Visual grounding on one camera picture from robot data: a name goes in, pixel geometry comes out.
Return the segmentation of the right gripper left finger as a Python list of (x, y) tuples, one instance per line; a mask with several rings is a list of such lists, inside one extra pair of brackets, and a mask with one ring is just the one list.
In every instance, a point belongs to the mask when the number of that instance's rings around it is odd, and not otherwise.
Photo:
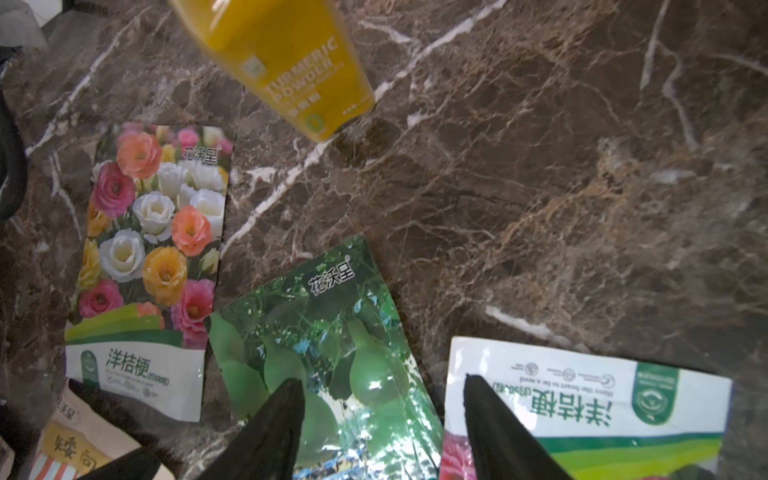
[(304, 417), (303, 384), (298, 379), (288, 379), (200, 477), (291, 479)]

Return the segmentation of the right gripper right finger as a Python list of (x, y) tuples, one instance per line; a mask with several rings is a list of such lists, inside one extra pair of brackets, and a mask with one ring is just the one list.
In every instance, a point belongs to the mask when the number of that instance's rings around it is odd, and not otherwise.
[(537, 480), (570, 477), (483, 377), (466, 377), (463, 401), (477, 478)]

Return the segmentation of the green gourd packet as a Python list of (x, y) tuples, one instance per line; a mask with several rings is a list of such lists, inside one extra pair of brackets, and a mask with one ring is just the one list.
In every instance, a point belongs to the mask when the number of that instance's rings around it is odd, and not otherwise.
[(443, 427), (394, 300), (362, 236), (207, 320), (236, 418), (291, 378), (306, 413), (297, 479), (435, 479)]

